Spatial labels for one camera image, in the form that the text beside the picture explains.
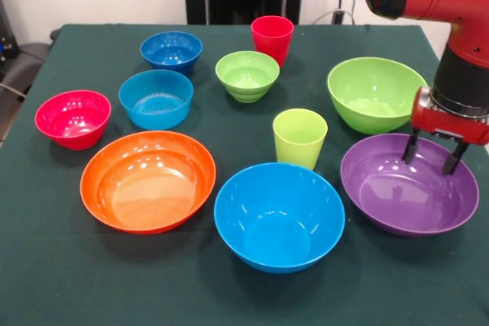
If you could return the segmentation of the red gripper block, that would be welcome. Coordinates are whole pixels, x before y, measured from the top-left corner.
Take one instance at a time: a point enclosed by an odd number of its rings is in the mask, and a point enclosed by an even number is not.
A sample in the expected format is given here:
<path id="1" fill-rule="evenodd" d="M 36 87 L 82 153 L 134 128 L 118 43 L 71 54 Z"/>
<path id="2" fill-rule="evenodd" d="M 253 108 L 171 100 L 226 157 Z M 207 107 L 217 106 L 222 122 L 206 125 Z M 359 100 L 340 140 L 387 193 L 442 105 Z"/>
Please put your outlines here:
<path id="1" fill-rule="evenodd" d="M 410 164 L 416 155 L 420 131 L 461 140 L 442 167 L 442 174 L 446 176 L 454 173 L 469 144 L 488 144 L 488 118 L 467 118 L 443 110 L 431 99 L 430 88 L 426 86 L 416 93 L 410 122 L 415 129 L 409 135 L 401 157 L 406 164 Z"/>

